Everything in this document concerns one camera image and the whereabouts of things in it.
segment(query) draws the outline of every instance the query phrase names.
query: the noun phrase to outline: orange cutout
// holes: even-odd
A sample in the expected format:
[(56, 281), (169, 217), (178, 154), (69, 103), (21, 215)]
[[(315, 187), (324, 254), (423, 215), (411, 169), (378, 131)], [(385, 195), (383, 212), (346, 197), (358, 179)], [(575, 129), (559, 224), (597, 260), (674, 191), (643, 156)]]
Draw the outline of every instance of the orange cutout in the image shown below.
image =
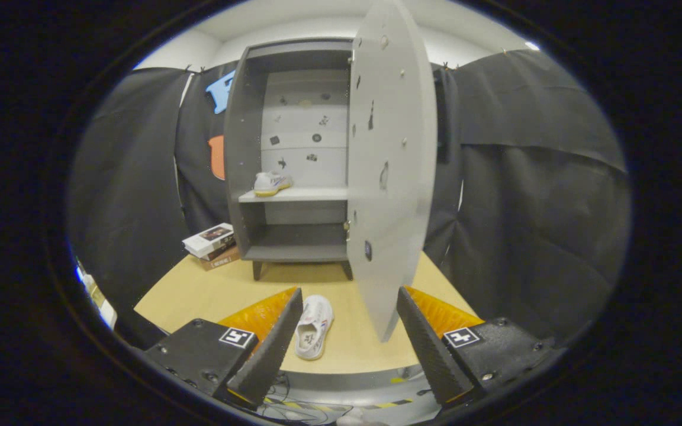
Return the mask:
[(259, 343), (254, 350), (257, 350), (259, 345), (265, 341), (270, 330), (273, 329), (294, 291), (296, 291), (296, 286), (287, 289), (287, 291), (273, 294), (273, 296), (262, 299), (254, 305), (247, 306), (235, 314), (217, 321), (217, 323), (225, 327), (234, 327), (256, 334), (259, 337)]
[(443, 334), (447, 331), (457, 330), (462, 327), (473, 327), (474, 325), (485, 322), (481, 318), (477, 318), (459, 308), (455, 308), (441, 299), (430, 296), (430, 294), (413, 289), (411, 286), (404, 286), (404, 288), (407, 289), (409, 295), (412, 296), (412, 300), (414, 300), (414, 303), (420, 308), (420, 312), (422, 312), (425, 319), (428, 320), (428, 323), (433, 331), (436, 332), (439, 339), (443, 337)]
[(224, 137), (211, 138), (208, 142), (212, 151), (212, 175), (220, 180), (225, 180), (225, 154), (224, 154)]

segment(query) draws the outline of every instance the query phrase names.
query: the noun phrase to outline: open cabinet door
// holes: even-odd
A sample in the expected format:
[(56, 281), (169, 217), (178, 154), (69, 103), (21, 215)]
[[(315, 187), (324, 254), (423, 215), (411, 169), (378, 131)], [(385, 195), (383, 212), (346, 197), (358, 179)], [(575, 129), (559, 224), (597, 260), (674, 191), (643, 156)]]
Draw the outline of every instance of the open cabinet door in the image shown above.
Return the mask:
[(398, 321), (425, 241), (436, 167), (436, 94), (417, 24), (377, 0), (353, 41), (346, 251), (379, 339)]

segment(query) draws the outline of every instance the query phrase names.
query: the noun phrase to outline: ceiling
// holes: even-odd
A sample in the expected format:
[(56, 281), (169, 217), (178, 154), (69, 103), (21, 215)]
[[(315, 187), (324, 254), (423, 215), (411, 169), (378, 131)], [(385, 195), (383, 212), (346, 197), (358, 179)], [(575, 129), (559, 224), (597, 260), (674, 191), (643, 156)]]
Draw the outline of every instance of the ceiling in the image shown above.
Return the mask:
[[(489, 51), (524, 49), (506, 27), (447, 0), (400, 0), (421, 27), (439, 30)], [(372, 0), (249, 0), (207, 19), (195, 29), (220, 41), (277, 24), (317, 17), (363, 17)]]

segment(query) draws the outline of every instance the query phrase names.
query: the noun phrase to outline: cabinet leg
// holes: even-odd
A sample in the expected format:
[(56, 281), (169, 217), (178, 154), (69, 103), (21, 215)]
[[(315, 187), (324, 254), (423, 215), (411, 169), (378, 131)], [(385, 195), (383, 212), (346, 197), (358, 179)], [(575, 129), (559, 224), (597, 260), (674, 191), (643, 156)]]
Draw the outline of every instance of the cabinet leg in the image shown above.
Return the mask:
[(262, 274), (262, 262), (252, 262), (252, 271), (254, 272), (254, 281), (259, 281), (259, 276)]
[(341, 267), (343, 267), (343, 272), (346, 274), (346, 277), (349, 278), (349, 281), (354, 279), (354, 275), (352, 274), (352, 264), (349, 263), (349, 261), (344, 261), (341, 262)]

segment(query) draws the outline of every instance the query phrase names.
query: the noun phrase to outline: stack of books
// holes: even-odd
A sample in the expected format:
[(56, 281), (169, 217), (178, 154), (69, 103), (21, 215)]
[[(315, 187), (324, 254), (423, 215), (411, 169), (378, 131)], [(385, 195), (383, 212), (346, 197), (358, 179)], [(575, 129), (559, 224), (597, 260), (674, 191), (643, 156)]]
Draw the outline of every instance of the stack of books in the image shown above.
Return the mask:
[(233, 239), (233, 226), (219, 224), (184, 240), (186, 250), (197, 256), (205, 270), (239, 259), (238, 247)]

